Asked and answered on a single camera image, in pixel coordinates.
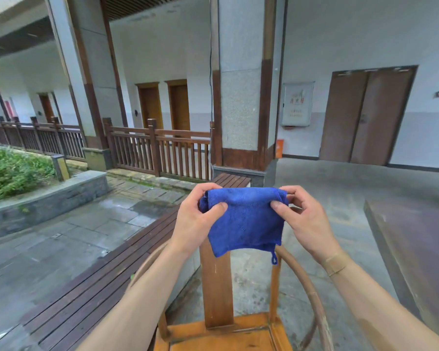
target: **building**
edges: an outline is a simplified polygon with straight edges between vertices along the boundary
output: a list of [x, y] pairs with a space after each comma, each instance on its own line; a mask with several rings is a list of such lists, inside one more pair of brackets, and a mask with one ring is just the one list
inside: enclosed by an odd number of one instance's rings
[[[277, 138], [288, 157], [439, 170], [439, 0], [8, 2], [0, 116], [58, 115], [97, 151], [104, 117], [214, 121], [215, 171], [262, 184]], [[304, 85], [310, 120], [286, 125], [286, 89]]]

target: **wooden chair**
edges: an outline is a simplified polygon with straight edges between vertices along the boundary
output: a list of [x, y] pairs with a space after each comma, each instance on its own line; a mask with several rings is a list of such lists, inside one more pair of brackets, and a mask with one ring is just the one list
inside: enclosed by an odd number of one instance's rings
[[[150, 255], [127, 289], [149, 269], [167, 243]], [[234, 317], [230, 253], [216, 258], [210, 242], [205, 240], [200, 247], [205, 320], [168, 326], [163, 313], [156, 331], [154, 351], [292, 351], [281, 319], [277, 315], [282, 260], [291, 267], [302, 283], [315, 315], [298, 349], [304, 350], [309, 345], [318, 327], [323, 349], [333, 351], [322, 302], [309, 276], [284, 247], [277, 246], [276, 254], [278, 265], [273, 266], [271, 272], [269, 312]]]

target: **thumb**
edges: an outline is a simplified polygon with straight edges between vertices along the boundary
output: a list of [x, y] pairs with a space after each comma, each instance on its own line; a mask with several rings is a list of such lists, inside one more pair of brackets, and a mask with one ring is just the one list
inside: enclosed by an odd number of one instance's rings
[[212, 208], [203, 214], [205, 221], [211, 227], [228, 209], [228, 204], [225, 202], [218, 203], [212, 206]]
[[281, 202], [271, 201], [270, 206], [281, 218], [283, 218], [291, 226], [295, 225], [296, 220], [301, 218], [298, 213], [296, 213], [290, 207]]

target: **bandage on wrist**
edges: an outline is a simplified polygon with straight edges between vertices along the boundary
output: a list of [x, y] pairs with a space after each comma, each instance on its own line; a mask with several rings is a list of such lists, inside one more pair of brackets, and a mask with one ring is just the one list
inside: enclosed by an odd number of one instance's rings
[[352, 261], [350, 255], [346, 251], [341, 250], [340, 252], [329, 257], [322, 263], [323, 269], [327, 272], [327, 275], [331, 277], [332, 275], [339, 273]]

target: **wooden railing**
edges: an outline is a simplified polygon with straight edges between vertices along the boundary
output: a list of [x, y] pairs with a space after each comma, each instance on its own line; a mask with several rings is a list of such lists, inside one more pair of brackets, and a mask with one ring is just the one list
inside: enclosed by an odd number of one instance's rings
[[110, 118], [103, 118], [103, 123], [115, 166], [210, 180], [210, 132], [156, 129], [155, 119], [148, 119], [148, 128], [113, 127]]
[[20, 123], [18, 118], [5, 122], [0, 117], [0, 144], [47, 155], [62, 154], [67, 159], [86, 161], [84, 138], [77, 125], [64, 125], [54, 117], [53, 123]]

